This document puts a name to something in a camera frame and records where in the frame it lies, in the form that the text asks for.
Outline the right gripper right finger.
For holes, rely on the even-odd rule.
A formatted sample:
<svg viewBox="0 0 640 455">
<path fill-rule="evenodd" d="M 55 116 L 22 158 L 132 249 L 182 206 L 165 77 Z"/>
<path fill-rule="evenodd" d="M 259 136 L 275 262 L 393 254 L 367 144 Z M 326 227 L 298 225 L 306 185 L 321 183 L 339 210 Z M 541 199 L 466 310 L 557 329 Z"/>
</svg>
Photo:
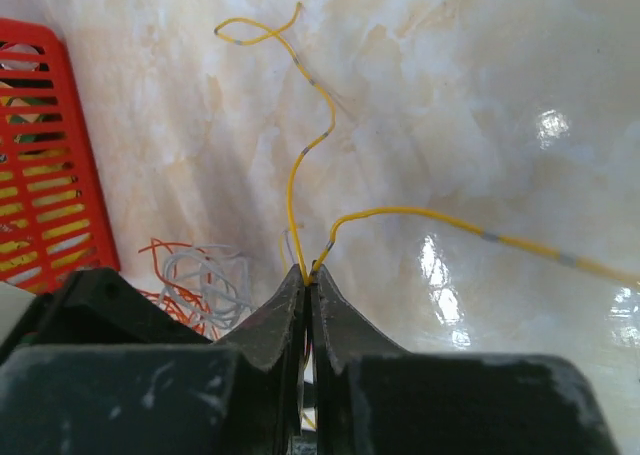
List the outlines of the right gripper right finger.
<svg viewBox="0 0 640 455">
<path fill-rule="evenodd" d="M 410 352 L 340 293 L 310 291 L 322 454 L 614 454 L 592 388 L 541 354 Z"/>
</svg>

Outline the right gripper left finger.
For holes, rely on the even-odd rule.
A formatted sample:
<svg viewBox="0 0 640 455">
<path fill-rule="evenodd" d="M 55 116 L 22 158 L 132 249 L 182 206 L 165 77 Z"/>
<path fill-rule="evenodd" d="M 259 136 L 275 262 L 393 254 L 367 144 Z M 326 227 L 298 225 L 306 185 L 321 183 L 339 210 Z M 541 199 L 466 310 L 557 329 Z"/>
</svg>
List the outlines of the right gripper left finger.
<svg viewBox="0 0 640 455">
<path fill-rule="evenodd" d="M 1 346 L 1 450 L 287 454 L 303 351 L 297 269 L 216 342 Z"/>
</svg>

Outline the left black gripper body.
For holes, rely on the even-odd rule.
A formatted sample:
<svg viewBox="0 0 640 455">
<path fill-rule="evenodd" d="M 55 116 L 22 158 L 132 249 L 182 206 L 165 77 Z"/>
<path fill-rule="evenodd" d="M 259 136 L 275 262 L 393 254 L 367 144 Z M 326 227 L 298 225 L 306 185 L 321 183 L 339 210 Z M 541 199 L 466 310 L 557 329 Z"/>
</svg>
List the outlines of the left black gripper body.
<svg viewBox="0 0 640 455">
<path fill-rule="evenodd" d="M 29 294 L 1 323 L 1 346 L 22 344 L 208 344 L 145 298 L 115 270 L 80 270 L 51 292 Z"/>
</svg>

